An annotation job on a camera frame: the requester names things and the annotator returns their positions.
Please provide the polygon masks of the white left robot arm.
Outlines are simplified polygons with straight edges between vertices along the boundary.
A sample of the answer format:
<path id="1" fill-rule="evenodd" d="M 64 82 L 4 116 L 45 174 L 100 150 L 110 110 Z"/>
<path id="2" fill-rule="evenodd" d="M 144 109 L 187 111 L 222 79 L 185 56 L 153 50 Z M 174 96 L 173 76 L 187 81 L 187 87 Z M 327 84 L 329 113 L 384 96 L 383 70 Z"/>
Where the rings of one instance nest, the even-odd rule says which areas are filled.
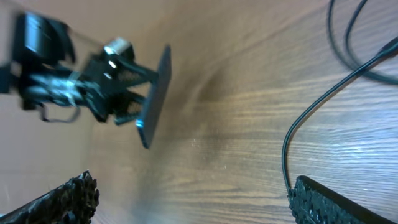
<path id="1" fill-rule="evenodd" d="M 114 115 L 116 124 L 135 120 L 131 103 L 142 105 L 144 97 L 129 88 L 155 82 L 159 73 L 138 65 L 134 49 L 124 39 L 114 39 L 90 53 L 82 70 L 63 65 L 76 63 L 76 53 L 66 23 L 33 12 L 15 16 L 11 57 L 1 65 L 1 93 L 16 90 L 23 110 L 38 110 L 44 122 L 54 123 L 46 115 L 47 103 L 74 107 L 66 123 L 77 120 L 81 107 L 91 110 L 97 121 Z"/>

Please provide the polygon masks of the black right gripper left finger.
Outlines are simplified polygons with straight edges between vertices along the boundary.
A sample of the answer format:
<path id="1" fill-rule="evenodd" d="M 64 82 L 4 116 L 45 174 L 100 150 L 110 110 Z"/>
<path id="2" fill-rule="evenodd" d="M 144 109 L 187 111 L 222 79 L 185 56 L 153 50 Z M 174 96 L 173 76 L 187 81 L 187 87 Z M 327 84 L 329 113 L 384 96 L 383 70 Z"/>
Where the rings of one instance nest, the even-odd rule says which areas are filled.
<path id="1" fill-rule="evenodd" d="M 89 171 L 72 177 L 35 200 L 1 216 L 1 224 L 90 224 L 100 204 L 97 180 Z"/>

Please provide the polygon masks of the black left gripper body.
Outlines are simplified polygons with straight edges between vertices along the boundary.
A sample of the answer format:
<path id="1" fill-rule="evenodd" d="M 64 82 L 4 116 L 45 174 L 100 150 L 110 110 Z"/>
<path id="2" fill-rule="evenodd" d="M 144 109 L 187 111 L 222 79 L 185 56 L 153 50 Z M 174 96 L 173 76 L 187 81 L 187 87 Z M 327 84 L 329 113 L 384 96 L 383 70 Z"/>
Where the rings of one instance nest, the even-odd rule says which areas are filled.
<path id="1" fill-rule="evenodd" d="M 23 110 L 39 110 L 42 121 L 46 117 L 45 104 L 73 106 L 77 110 L 69 118 L 77 119 L 82 106 L 87 107 L 99 122 L 108 120 L 111 114 L 110 98 L 129 91 L 116 89 L 119 72 L 116 59 L 122 57 L 135 62 L 134 49 L 114 50 L 105 47 L 97 54 L 92 54 L 82 71 L 70 70 L 59 60 L 47 63 L 36 56 L 23 58 L 22 73 L 18 78 L 18 94 Z"/>

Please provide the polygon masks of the Samsung Galaxy smartphone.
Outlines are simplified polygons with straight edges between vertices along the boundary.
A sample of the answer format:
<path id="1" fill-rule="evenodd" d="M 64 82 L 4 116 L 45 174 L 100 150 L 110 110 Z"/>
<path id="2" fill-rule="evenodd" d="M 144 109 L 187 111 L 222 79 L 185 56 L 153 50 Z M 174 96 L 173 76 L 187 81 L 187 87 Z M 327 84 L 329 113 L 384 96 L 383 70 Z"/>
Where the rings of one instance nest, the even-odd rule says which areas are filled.
<path id="1" fill-rule="evenodd" d="M 136 127 L 144 148 L 149 149 L 164 104 L 165 96 L 172 76 L 171 47 L 166 45 L 160 58 L 156 81 L 152 82 L 143 108 L 136 119 Z"/>

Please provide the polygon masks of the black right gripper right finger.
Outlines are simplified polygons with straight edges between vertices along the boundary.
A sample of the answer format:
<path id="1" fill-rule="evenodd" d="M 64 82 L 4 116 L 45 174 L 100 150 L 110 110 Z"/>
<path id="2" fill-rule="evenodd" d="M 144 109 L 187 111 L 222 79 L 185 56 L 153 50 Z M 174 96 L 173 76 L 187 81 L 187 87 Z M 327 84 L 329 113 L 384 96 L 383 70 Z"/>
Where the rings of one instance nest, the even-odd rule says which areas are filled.
<path id="1" fill-rule="evenodd" d="M 394 224 L 304 175 L 296 178 L 288 200 L 299 224 Z"/>

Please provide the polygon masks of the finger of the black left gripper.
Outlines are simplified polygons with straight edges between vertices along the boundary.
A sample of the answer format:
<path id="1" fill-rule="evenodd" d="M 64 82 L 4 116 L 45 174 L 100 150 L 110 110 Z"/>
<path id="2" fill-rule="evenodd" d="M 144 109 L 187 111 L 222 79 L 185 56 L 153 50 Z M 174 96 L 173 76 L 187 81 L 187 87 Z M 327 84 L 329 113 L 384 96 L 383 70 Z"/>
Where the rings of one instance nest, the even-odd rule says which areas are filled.
<path id="1" fill-rule="evenodd" d="M 115 125 L 126 124 L 137 119 L 145 99 L 144 96 L 130 91 L 112 96 L 110 105 Z"/>
<path id="2" fill-rule="evenodd" d="M 117 90 L 125 90 L 146 82 L 156 82 L 159 78 L 157 72 L 138 65 L 134 61 L 122 57 L 117 58 L 116 61 L 119 70 L 116 81 Z"/>

